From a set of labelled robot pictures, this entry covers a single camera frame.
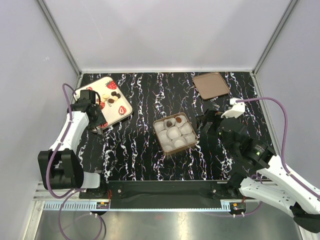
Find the metal tongs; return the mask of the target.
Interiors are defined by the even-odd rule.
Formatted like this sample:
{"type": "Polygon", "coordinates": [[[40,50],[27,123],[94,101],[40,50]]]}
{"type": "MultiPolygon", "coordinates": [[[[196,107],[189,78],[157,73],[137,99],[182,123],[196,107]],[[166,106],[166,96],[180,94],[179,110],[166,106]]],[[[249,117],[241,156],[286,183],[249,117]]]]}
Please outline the metal tongs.
{"type": "Polygon", "coordinates": [[[103,133],[104,133],[103,129],[100,126],[96,127],[96,132],[98,135],[103,135],[103,133]]]}

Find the rose gold chocolate box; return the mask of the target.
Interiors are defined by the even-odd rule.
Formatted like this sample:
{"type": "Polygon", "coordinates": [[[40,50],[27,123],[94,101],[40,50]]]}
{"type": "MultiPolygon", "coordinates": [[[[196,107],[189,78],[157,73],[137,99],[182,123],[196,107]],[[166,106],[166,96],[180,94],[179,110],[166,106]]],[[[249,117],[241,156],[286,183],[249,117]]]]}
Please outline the rose gold chocolate box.
{"type": "Polygon", "coordinates": [[[154,121],[153,130],[165,156],[193,148],[198,142],[196,132],[184,112],[154,121]],[[176,117],[182,118],[182,123],[177,123],[176,117]],[[166,126],[167,121],[172,122],[171,127],[166,126]]]}

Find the dark cone chocolate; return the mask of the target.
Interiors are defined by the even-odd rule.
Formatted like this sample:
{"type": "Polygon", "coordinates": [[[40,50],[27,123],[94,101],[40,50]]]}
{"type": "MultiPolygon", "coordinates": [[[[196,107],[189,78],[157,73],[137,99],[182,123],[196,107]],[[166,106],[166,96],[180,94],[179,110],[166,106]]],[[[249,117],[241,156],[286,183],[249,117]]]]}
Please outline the dark cone chocolate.
{"type": "Polygon", "coordinates": [[[173,125],[173,124],[172,124],[171,121],[167,121],[167,122],[166,122],[166,126],[167,126],[168,128],[170,128],[172,125],[173,125]]]}

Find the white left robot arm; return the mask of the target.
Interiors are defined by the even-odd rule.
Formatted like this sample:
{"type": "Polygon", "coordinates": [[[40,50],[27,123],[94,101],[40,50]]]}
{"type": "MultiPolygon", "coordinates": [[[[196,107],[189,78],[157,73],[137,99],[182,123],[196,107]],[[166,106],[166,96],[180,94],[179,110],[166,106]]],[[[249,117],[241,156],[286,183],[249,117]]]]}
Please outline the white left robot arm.
{"type": "Polygon", "coordinates": [[[108,193],[101,175],[84,171],[76,156],[83,132],[106,122],[100,103],[99,93],[91,89],[81,90],[78,100],[68,107],[57,140],[48,150],[39,152],[37,161],[46,190],[90,189],[97,198],[108,193]]]}

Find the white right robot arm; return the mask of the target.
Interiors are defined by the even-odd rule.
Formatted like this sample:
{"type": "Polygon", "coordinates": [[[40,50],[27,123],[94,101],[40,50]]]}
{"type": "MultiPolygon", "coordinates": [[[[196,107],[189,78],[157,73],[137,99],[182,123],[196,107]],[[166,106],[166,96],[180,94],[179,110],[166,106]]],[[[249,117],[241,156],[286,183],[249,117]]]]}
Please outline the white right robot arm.
{"type": "Polygon", "coordinates": [[[259,200],[288,214],[303,229],[319,233],[320,199],[303,187],[307,182],[301,177],[294,180],[285,171],[281,157],[275,150],[267,143],[250,137],[245,124],[234,117],[223,118],[222,115],[220,111],[207,110],[205,114],[197,116],[197,129],[219,140],[233,160],[278,186],[267,186],[237,171],[221,187],[222,196],[259,200]]]}

